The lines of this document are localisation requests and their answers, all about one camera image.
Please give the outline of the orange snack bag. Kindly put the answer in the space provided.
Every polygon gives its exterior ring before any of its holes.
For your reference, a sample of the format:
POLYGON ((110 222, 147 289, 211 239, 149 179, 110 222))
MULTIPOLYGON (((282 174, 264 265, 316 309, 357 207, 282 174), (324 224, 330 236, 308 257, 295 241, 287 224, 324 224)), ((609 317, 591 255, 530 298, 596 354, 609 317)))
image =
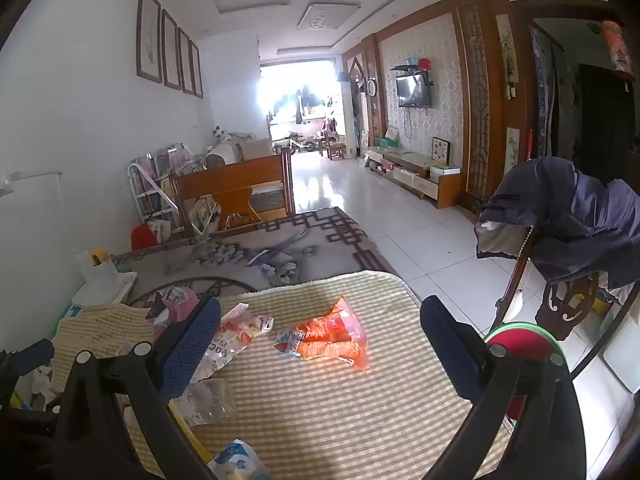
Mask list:
POLYGON ((280 333, 274 348, 303 360, 332 358, 357 370, 369 368, 366 332, 344 296, 324 315, 280 333))

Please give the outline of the blue white snack bag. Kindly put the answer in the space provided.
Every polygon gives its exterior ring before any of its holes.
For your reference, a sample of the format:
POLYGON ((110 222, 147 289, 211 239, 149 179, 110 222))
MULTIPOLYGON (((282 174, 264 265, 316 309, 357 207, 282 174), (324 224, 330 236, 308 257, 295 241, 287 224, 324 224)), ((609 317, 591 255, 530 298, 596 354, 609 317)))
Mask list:
POLYGON ((208 463, 219 480, 271 480, 271 474, 246 442, 235 439, 208 463))

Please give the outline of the small framed picture on cabinet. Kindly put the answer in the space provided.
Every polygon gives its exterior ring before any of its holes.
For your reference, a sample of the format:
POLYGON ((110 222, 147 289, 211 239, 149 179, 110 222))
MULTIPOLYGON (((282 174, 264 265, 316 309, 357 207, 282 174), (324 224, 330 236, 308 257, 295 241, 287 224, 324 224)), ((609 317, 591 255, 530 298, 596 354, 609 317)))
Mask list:
POLYGON ((441 165, 449 165, 451 143, 447 140, 432 137, 432 159, 441 165))

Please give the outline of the low tv cabinet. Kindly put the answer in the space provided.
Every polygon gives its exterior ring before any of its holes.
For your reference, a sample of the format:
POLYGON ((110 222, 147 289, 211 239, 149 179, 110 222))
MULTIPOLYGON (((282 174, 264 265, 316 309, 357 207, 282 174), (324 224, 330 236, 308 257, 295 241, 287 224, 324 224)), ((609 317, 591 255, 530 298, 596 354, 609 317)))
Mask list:
POLYGON ((371 146, 364 162, 372 171, 406 188, 420 198, 434 200, 438 209, 457 205, 461 170, 403 148, 371 146))

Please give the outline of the red green trash basin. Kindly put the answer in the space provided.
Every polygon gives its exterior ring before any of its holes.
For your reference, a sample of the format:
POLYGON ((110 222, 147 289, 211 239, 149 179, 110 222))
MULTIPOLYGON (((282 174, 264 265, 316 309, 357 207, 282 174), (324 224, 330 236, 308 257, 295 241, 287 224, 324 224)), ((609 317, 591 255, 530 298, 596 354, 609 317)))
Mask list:
POLYGON ((565 364, 565 354, 557 341, 544 328, 534 323, 515 321, 492 330, 486 337, 488 346, 500 344, 517 358, 529 362, 544 362, 552 354, 561 357, 565 364))

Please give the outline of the white jug yellow cap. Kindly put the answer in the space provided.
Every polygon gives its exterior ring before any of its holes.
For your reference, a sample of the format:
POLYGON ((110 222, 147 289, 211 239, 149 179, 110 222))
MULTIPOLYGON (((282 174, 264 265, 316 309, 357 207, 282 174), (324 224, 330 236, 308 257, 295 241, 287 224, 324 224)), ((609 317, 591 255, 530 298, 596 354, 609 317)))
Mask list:
POLYGON ((72 298, 72 304, 93 307, 110 304, 125 285, 125 277, 119 273, 111 259, 95 266, 92 255, 86 250, 74 258, 85 283, 72 298))

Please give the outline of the clear plastic bottle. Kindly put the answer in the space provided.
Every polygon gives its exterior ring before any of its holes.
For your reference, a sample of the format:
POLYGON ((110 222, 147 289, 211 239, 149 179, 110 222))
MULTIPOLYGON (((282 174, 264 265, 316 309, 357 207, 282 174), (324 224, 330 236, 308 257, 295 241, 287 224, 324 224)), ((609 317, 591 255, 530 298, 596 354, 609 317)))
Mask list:
POLYGON ((231 387, 222 378, 190 384, 170 403, 190 427, 216 424, 235 416, 231 387))

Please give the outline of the red bag on floor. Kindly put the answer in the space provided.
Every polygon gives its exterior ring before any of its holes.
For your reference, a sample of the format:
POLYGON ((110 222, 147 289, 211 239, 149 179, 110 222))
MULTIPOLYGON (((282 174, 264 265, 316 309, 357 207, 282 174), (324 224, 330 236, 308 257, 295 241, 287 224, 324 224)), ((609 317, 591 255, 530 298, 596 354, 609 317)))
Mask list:
POLYGON ((130 246, 133 252, 149 249, 157 245, 156 234, 146 222, 136 226, 130 233, 130 246))

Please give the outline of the wooden bench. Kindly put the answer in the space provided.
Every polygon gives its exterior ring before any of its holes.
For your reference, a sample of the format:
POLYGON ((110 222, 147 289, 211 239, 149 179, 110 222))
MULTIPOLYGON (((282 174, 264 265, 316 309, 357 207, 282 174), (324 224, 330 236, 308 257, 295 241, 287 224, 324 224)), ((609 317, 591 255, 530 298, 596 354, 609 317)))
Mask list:
POLYGON ((194 237, 195 226, 189 216, 188 203, 210 195, 220 207, 218 226, 224 230, 236 226, 288 218, 295 214, 291 150, 279 155, 236 162, 232 165, 192 172, 169 178, 177 201, 184 235, 194 237), (256 188, 280 184, 282 205, 258 212, 250 203, 256 188))

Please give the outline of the dark blue jacket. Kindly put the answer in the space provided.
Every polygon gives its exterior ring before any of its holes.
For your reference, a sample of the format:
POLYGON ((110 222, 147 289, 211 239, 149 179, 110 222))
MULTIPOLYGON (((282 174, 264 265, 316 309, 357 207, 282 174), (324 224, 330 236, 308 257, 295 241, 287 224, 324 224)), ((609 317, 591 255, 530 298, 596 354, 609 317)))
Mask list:
POLYGON ((476 222, 478 258, 529 259, 550 284, 603 273, 608 287, 639 279, 639 196, 623 180, 604 185, 559 157, 513 167, 476 222))

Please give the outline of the wall television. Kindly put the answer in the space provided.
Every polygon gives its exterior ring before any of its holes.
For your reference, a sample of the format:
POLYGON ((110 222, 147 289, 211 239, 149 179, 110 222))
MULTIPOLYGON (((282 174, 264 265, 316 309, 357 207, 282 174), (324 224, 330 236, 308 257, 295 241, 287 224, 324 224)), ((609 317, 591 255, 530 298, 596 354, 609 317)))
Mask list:
POLYGON ((407 108, 432 107, 432 82, 425 70, 401 75, 395 79, 398 106, 407 108))

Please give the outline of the wooden chair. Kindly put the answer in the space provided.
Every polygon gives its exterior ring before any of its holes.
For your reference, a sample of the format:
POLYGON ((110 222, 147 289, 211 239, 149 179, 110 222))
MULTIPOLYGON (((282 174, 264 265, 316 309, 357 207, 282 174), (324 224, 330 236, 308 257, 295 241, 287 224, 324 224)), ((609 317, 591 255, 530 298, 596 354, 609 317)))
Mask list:
MULTIPOLYGON (((537 239, 536 226, 529 226, 525 229, 525 234, 518 235, 516 239, 521 240, 521 244, 516 246, 518 248, 514 257, 516 263, 506 285, 506 290, 496 302, 496 316, 490 326, 491 332, 508 324, 508 319, 512 318, 510 312, 521 300, 521 294, 518 291, 537 239)), ((546 330, 555 339, 564 340, 568 333, 586 318, 591 308, 596 304, 600 292, 605 294, 606 290, 600 286, 600 275, 597 273, 573 281, 545 282, 544 293, 535 318, 537 326, 541 330, 546 330)), ((570 378, 577 378, 597 356, 600 356, 638 299, 639 282, 635 282, 611 323, 608 324, 589 352, 570 371, 570 378)))

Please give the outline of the pink foil wrapper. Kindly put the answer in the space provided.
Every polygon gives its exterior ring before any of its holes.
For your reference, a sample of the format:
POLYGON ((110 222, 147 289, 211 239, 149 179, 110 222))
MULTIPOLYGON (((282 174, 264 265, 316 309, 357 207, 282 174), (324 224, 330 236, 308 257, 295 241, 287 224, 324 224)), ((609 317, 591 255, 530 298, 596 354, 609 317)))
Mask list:
POLYGON ((157 292, 146 316, 157 333, 170 324, 184 321, 198 305, 198 296, 189 287, 171 286, 157 292))

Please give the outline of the white pink snack bag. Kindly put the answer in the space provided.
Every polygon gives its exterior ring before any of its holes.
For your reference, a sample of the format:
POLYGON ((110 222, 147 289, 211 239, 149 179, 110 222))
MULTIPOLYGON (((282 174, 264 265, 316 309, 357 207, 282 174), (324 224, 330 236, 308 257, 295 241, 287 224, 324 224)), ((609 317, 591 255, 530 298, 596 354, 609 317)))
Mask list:
POLYGON ((254 314, 248 304, 240 302, 222 318, 214 338, 196 368, 191 384, 211 378, 229 364, 257 337, 273 328, 272 316, 254 314))

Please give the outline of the patterned grey rug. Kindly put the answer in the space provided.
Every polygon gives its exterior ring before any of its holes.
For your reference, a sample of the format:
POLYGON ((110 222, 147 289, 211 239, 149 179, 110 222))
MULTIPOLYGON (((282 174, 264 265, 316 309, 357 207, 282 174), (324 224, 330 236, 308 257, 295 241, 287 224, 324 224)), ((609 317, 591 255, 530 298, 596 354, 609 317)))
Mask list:
POLYGON ((395 272, 360 225, 337 207, 183 238, 113 260, 138 274, 128 296, 133 307, 146 307, 157 292, 175 286, 224 297, 364 270, 395 272))

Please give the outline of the ceiling light panel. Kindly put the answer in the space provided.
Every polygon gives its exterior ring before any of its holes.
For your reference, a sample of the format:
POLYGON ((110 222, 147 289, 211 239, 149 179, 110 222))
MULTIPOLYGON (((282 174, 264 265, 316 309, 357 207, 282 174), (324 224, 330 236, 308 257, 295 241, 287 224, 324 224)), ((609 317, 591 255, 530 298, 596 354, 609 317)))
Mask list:
POLYGON ((360 9, 355 3, 309 3, 300 18, 298 30, 337 30, 360 9))

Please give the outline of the white magazine rack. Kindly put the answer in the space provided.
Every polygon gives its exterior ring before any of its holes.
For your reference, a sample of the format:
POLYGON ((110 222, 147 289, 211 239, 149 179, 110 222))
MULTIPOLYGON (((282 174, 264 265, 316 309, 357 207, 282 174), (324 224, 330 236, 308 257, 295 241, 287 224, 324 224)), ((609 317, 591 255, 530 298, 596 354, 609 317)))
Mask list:
POLYGON ((127 179, 140 220, 167 222, 171 235, 183 235, 182 214, 170 178, 205 169, 205 157, 194 154, 184 143, 135 158, 127 168, 127 179))

